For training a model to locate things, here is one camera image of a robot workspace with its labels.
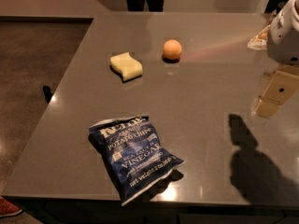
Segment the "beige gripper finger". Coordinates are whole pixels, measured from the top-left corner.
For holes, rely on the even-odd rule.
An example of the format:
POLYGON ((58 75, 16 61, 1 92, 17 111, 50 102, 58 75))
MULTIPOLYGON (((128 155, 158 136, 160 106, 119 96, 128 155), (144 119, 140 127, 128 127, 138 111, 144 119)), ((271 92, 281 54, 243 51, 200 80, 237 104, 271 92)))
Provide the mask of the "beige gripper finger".
POLYGON ((275 115, 279 110, 279 105, 266 101, 263 98, 258 98, 257 104, 253 108, 255 115, 262 118, 270 118, 275 115))

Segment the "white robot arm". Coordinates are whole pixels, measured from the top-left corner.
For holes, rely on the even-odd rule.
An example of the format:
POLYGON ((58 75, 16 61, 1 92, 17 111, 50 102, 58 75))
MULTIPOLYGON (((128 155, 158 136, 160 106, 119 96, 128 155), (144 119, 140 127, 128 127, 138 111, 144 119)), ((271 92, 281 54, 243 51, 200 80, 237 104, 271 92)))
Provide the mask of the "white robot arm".
POLYGON ((278 63, 253 113, 272 117, 299 90, 299 0, 289 0, 271 22, 268 57, 278 63))

